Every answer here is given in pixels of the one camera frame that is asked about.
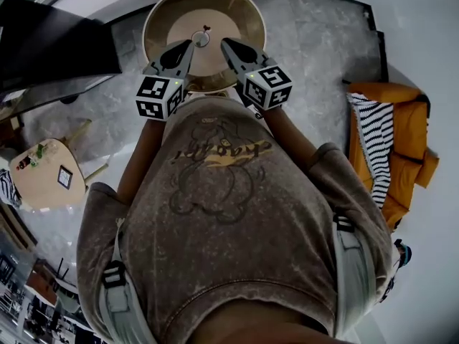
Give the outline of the small wooden side table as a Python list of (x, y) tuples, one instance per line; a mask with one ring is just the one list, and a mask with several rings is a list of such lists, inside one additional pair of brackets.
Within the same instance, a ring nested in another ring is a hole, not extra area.
[[(42, 144), (46, 143), (47, 151), (43, 158), (39, 160), (39, 165), (36, 167), (32, 167), (30, 164), (24, 169), (16, 169), (20, 160), (29, 156), (29, 153), (35, 150), (38, 143), (13, 158), (9, 163), (9, 171), (12, 183), (19, 192), (22, 204), (27, 205), (33, 210), (58, 209), (63, 206), (77, 204), (83, 199), (88, 189), (89, 181), (108, 168), (108, 164), (105, 163), (90, 175), (84, 176), (76, 158), (70, 150), (71, 142), (86, 132), (91, 123), (92, 120), (85, 120), (68, 137), (60, 139), (48, 138), (38, 142)], [(69, 190), (57, 182), (60, 166), (64, 166), (73, 173)]]

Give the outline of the black glass-door cabinet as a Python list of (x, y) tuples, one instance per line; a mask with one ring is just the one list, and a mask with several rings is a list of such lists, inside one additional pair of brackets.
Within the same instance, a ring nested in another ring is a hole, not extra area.
[(40, 85), (121, 72), (111, 29), (46, 4), (0, 4), (0, 101)]

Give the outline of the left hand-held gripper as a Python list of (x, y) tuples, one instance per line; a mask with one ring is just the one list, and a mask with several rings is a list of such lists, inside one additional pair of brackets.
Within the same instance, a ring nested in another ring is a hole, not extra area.
[[(184, 101), (193, 53), (193, 41), (185, 39), (170, 43), (151, 60), (150, 67), (146, 67), (139, 77), (135, 94), (141, 117), (166, 122), (176, 113)], [(170, 70), (159, 72), (155, 65)]]

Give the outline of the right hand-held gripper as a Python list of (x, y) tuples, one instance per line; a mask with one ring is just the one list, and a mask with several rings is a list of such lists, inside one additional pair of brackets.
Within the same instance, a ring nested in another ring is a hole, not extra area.
[(261, 48), (230, 37), (222, 39), (220, 48), (229, 68), (237, 74), (237, 92), (245, 107), (271, 110), (288, 101), (292, 79)]

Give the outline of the small flower plant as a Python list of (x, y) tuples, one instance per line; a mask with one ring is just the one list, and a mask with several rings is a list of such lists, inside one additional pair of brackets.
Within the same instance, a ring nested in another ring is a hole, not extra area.
[(35, 150), (32, 150), (29, 153), (29, 158), (30, 158), (32, 167), (36, 167), (39, 165), (39, 160), (43, 158), (46, 151), (47, 151), (47, 144), (38, 143)]

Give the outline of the person's brown printed t-shirt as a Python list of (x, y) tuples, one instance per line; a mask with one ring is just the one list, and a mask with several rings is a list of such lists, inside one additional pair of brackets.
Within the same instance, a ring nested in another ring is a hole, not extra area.
[(275, 303), (343, 340), (382, 296), (392, 240), (379, 207), (332, 143), (302, 172), (264, 118), (201, 97), (165, 123), (130, 206), (89, 189), (77, 288), (112, 344), (186, 344), (233, 300)]

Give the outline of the black picture frame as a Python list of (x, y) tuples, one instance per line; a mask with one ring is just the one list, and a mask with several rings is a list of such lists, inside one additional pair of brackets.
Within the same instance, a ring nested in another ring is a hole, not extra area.
[(73, 173), (71, 171), (69, 171), (64, 166), (60, 166), (57, 176), (57, 182), (59, 185), (69, 190), (72, 183), (72, 176)]

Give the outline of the black and white striped blanket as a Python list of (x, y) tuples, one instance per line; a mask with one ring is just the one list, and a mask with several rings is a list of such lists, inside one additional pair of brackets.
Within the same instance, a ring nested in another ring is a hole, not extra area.
[(356, 116), (359, 142), (373, 179), (370, 194), (382, 208), (391, 181), (389, 154), (394, 144), (394, 105), (349, 93), (347, 100)]

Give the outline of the orange sofa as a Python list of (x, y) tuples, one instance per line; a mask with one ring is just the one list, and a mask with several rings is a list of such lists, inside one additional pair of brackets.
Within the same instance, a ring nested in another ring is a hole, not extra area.
[[(428, 187), (440, 160), (427, 146), (430, 101), (417, 88), (391, 82), (351, 83), (346, 97), (349, 93), (394, 105), (394, 144), (389, 154), (391, 181), (380, 208), (389, 230), (394, 231), (410, 210), (415, 186)], [(370, 193), (373, 179), (361, 149), (352, 108), (349, 161)]]

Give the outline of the person's left forearm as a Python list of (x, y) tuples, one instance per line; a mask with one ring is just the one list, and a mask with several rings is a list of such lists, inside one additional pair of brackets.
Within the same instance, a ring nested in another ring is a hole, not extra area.
[(147, 120), (118, 184), (118, 200), (130, 206), (161, 148), (166, 124)]

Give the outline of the round wooden table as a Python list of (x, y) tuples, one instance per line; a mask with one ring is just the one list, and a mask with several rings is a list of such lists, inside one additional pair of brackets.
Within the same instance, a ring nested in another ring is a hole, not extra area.
[(211, 28), (210, 41), (202, 48), (194, 46), (187, 88), (220, 92), (237, 81), (220, 49), (223, 38), (238, 38), (265, 48), (265, 22), (252, 0), (159, 0), (143, 26), (143, 52), (146, 61), (151, 61), (168, 44), (191, 40), (204, 25)]

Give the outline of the person's right forearm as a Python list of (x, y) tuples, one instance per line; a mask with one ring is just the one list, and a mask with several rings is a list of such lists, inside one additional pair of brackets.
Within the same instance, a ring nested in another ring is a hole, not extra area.
[(299, 131), (281, 107), (262, 110), (261, 114), (279, 146), (302, 172), (307, 173), (317, 151), (316, 147)]

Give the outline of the person's neck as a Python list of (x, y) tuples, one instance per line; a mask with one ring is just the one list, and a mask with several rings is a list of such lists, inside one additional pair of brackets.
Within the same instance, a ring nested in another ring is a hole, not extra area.
[(186, 344), (351, 344), (317, 320), (275, 303), (233, 300), (211, 311)]

